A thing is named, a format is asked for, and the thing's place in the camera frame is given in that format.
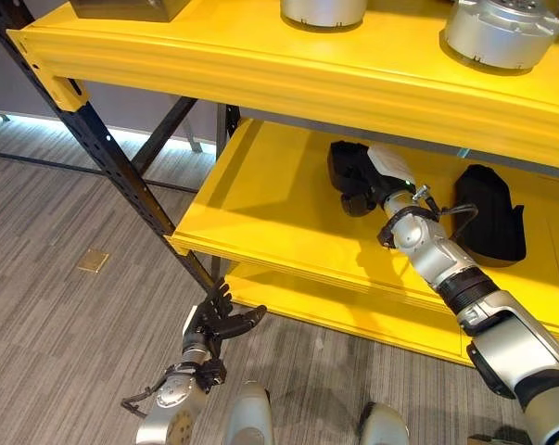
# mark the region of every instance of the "gray carpet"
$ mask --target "gray carpet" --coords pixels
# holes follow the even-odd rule
[[[152,187],[178,221],[190,195]],[[99,274],[75,269],[88,248]],[[108,180],[0,159],[0,444],[131,444],[139,419],[119,407],[179,358],[190,307],[203,297]],[[226,343],[193,444],[220,444],[241,382],[271,392],[277,443],[355,444],[363,405],[382,401],[413,444],[522,437],[517,404],[468,367],[267,315]]]
[[[122,151],[129,159],[141,148],[142,135],[115,132]],[[40,121],[15,117],[12,121],[0,121],[0,153],[100,170],[85,153],[71,133],[58,121]],[[209,174],[215,155],[195,153],[190,149],[178,149],[166,145],[147,169],[144,178],[160,183],[199,189]]]

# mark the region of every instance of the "yellow shelving unit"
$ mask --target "yellow shelving unit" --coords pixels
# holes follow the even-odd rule
[[[7,33],[48,94],[70,112],[61,119],[71,115],[73,131],[79,121],[98,139],[101,127],[88,127],[99,119],[83,106],[83,84],[70,79],[559,167],[559,38],[532,70],[485,69],[442,41],[450,8],[441,0],[370,0],[359,27],[311,32],[281,19],[278,0],[192,0],[170,23],[78,19],[67,3]],[[377,210],[353,219],[340,208],[326,170],[329,145],[339,138],[243,121],[167,239],[186,258],[196,250],[237,261],[227,279],[245,304],[468,362],[468,339],[440,298],[406,258],[378,246],[385,216]],[[86,147],[99,159],[111,149]],[[420,183],[432,186],[440,205],[451,204],[453,180],[468,161],[392,148]],[[515,204],[526,206],[527,258],[486,272],[559,339],[559,181],[494,167]],[[121,171],[136,185],[129,172]],[[145,198],[146,188],[133,190],[124,194],[137,206],[131,197]],[[153,209],[140,211],[152,227]],[[169,233],[171,224],[158,233]]]
[[[461,63],[450,2],[370,1],[348,32],[290,26],[278,0],[192,0],[170,23],[78,19],[65,4],[9,35],[51,96],[114,83],[559,167],[559,38],[529,72]]]
[[[341,209],[326,163],[331,142],[340,139],[277,123],[242,121],[169,241],[178,251],[193,249],[238,261],[240,267],[261,267],[255,273],[248,269],[233,275],[242,285],[250,283],[246,288],[257,283],[251,275],[260,271],[269,271],[271,282],[278,279],[277,288],[293,284],[298,289],[286,291],[284,298],[276,299],[280,304],[270,306],[279,313],[395,342],[390,327],[387,333],[375,330],[371,315],[361,316],[364,310],[371,314],[388,306],[398,308],[398,315],[391,313],[385,323],[400,320],[401,332],[413,332],[414,338],[429,337],[430,320],[441,317],[442,322],[433,327],[448,326],[445,332],[438,332],[448,336],[455,326],[448,308],[406,257],[378,245],[376,235],[386,216],[376,210],[351,218]],[[432,186],[441,206],[452,203],[453,181],[470,161],[401,146],[390,148],[408,160],[420,184]],[[510,186],[514,203],[525,205],[527,258],[510,267],[485,270],[559,339],[559,181],[500,166],[495,170]],[[240,286],[235,294],[242,300]],[[256,297],[248,292],[244,301],[267,304],[268,294],[265,290]],[[358,297],[336,297],[341,294]],[[349,314],[346,322],[343,311]],[[417,313],[428,314],[425,333],[406,325],[416,321],[409,317]],[[453,347],[447,341],[445,353],[428,346],[423,351],[465,361],[460,331],[454,332]],[[402,338],[397,344],[418,350],[417,344],[409,343],[409,338]]]

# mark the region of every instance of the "black metal frame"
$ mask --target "black metal frame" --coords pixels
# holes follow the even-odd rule
[[[139,153],[133,158],[133,161],[130,161],[89,102],[74,112],[61,110],[50,94],[44,89],[42,83],[33,73],[18,49],[11,43],[6,30],[18,30],[32,22],[33,16],[22,0],[18,2],[0,0],[1,45],[3,45],[11,58],[15,60],[26,74],[32,85],[40,93],[40,96],[71,131],[83,149],[134,207],[135,211],[149,225],[151,230],[159,236],[159,239],[193,278],[197,280],[201,287],[208,291],[213,286],[213,278],[195,254],[189,252],[186,256],[179,255],[163,237],[173,233],[174,224],[141,177],[141,172],[148,168],[150,162],[157,156],[178,124],[182,122],[188,111],[193,107],[196,100],[189,97],[181,97],[154,134],[152,134]],[[77,86],[75,81],[70,80],[70,82],[73,87]],[[219,128],[220,123],[218,122],[218,135],[220,133],[232,134],[239,120],[239,109],[237,107],[224,107],[225,119],[221,130]],[[225,146],[225,136],[221,141],[218,140],[217,145],[218,151],[220,151]]]

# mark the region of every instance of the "silver cylindrical object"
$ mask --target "silver cylindrical object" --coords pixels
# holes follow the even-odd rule
[[[458,0],[445,30],[458,53],[511,70],[534,67],[558,34],[543,0]]]
[[[367,0],[281,0],[281,13],[288,19],[325,28],[359,23],[366,8]]]

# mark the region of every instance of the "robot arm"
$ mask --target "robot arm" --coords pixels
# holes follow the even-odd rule
[[[378,239],[397,248],[472,338],[467,351],[488,387],[518,399],[535,445],[559,444],[559,344],[507,291],[449,239],[426,187],[417,193],[404,161],[380,146],[331,146],[333,185],[348,214],[380,206],[389,221]],[[421,207],[423,199],[429,209]]]
[[[266,313],[264,306],[230,316],[229,286],[218,282],[207,298],[194,307],[184,325],[181,362],[168,367],[151,388],[123,399],[121,405],[144,418],[137,445],[188,445],[193,424],[207,401],[211,388],[225,381],[220,359],[222,341],[237,337],[256,326]],[[155,394],[156,403],[149,414],[136,404]]]

